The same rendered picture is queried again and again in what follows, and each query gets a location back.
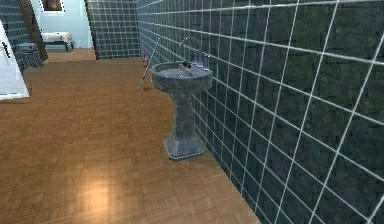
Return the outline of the grey stone pedestal sink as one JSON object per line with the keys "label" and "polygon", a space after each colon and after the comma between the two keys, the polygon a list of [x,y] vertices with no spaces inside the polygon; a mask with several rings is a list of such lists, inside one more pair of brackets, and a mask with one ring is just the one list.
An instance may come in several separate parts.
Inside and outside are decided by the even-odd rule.
{"label": "grey stone pedestal sink", "polygon": [[205,146],[193,131],[191,96],[212,87],[213,72],[177,61],[157,64],[151,73],[153,86],[174,100],[174,126],[163,142],[168,157],[182,160],[203,154]]}

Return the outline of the dark grey ribbed bin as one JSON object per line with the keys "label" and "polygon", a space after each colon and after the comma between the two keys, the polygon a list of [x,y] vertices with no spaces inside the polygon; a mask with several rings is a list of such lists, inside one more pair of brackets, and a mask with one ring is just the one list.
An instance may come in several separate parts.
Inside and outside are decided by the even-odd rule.
{"label": "dark grey ribbed bin", "polygon": [[40,51],[35,43],[21,43],[17,45],[16,49],[22,58],[22,69],[37,68],[42,66]]}

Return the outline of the white framed dark picture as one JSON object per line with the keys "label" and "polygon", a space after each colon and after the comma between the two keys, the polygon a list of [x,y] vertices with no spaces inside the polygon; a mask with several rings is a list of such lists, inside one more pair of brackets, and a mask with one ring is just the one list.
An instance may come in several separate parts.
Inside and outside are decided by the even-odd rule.
{"label": "white framed dark picture", "polygon": [[63,0],[39,0],[40,7],[43,13],[64,13]]}

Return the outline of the chrome sink faucet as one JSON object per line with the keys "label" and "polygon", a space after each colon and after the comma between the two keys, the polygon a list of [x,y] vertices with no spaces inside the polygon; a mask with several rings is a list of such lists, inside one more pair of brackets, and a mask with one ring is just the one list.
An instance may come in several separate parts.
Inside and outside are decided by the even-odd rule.
{"label": "chrome sink faucet", "polygon": [[192,42],[197,44],[197,50],[194,52],[194,61],[193,61],[193,63],[198,68],[201,68],[204,71],[208,71],[209,70],[209,67],[208,67],[208,65],[209,65],[209,63],[208,63],[209,57],[208,56],[203,56],[201,41],[199,39],[197,39],[196,37],[185,37],[179,43],[179,47],[184,46],[187,41],[192,41]]}

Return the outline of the brown wooden door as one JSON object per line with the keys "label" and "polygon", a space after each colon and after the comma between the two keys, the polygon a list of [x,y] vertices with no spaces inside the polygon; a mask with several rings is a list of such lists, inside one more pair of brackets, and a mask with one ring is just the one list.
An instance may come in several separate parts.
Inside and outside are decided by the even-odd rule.
{"label": "brown wooden door", "polygon": [[19,9],[21,11],[24,25],[29,36],[29,41],[35,43],[39,50],[39,55],[42,61],[45,61],[48,58],[45,45],[41,36],[41,31],[38,26],[38,22],[33,10],[31,0],[17,0],[19,4]]}

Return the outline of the white door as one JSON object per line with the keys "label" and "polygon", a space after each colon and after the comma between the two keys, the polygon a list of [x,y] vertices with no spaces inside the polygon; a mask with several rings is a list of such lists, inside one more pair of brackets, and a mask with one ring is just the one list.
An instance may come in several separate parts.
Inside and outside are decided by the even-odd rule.
{"label": "white door", "polygon": [[[11,58],[4,52],[1,42],[5,42]],[[8,40],[4,25],[0,20],[0,101],[25,98],[29,96],[28,89],[21,75],[20,68]]]}

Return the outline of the grey stick with red part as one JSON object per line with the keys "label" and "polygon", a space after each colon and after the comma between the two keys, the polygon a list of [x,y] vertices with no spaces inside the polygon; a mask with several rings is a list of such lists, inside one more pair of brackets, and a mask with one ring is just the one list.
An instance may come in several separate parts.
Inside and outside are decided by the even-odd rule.
{"label": "grey stick with red part", "polygon": [[136,87],[136,91],[138,91],[138,90],[140,89],[140,87],[142,86],[142,83],[143,83],[143,81],[144,81],[144,79],[145,79],[145,77],[146,77],[146,74],[147,74],[147,72],[148,72],[150,63],[151,63],[152,58],[153,58],[153,56],[154,56],[154,54],[155,54],[155,51],[156,51],[156,48],[157,48],[157,46],[158,46],[158,43],[159,43],[160,39],[161,39],[160,37],[157,38],[157,42],[156,42],[155,47],[154,47],[154,49],[153,49],[153,51],[152,51],[152,54],[151,54],[151,56],[150,56],[150,59],[149,59],[149,61],[147,62],[147,66],[145,67],[145,71],[144,71],[144,73],[143,73],[143,76],[142,76],[142,78],[140,79],[140,81],[139,81],[139,83],[138,83],[138,85],[137,85],[137,87]]}

